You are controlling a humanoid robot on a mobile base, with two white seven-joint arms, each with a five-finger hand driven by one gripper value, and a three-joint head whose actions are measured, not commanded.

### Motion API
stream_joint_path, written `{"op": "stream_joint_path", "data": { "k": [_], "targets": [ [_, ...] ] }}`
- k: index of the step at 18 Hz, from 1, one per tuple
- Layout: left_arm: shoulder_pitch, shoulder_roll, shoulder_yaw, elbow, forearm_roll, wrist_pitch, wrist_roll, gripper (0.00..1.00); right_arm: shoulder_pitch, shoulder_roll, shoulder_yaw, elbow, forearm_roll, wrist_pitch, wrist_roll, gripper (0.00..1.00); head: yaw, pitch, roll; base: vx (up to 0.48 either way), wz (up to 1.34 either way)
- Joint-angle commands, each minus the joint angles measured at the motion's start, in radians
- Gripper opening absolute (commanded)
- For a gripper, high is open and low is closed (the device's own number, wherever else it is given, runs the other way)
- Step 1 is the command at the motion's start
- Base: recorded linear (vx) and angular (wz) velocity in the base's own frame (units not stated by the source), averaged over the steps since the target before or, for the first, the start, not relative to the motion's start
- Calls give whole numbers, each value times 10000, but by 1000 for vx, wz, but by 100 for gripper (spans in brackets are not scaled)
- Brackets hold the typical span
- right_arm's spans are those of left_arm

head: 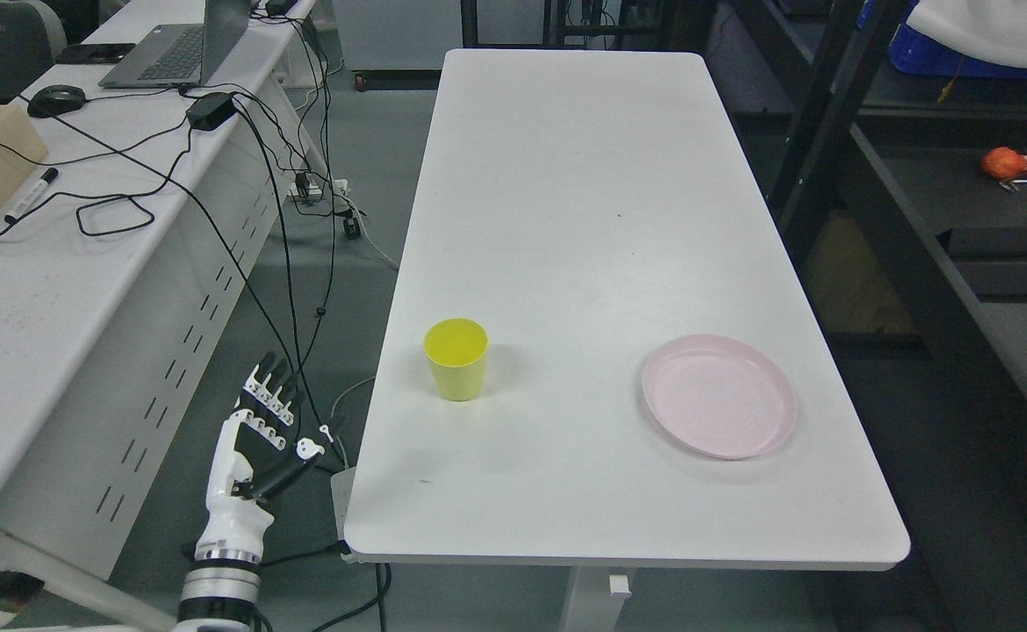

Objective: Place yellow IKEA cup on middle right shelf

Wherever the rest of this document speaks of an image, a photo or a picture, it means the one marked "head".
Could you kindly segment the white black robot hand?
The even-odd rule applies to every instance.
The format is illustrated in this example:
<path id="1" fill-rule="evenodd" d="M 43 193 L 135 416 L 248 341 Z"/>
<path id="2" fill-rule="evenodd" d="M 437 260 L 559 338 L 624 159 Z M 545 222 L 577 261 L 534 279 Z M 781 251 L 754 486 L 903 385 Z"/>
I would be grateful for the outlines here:
<path id="1" fill-rule="evenodd" d="M 277 496 L 319 463 L 334 443 L 326 425 L 301 431 L 301 399 L 284 357 L 265 354 L 249 372 L 232 413 L 221 425 L 210 464 L 208 520 L 194 547 L 197 563 L 262 561 Z"/>

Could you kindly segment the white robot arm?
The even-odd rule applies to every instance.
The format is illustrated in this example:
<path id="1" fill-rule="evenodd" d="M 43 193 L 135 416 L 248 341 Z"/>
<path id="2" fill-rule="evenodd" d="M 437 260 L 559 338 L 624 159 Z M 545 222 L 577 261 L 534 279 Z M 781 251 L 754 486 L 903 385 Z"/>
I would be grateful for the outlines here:
<path id="1" fill-rule="evenodd" d="M 184 579 L 174 631 L 253 631 L 260 583 L 258 564 L 196 561 Z"/>

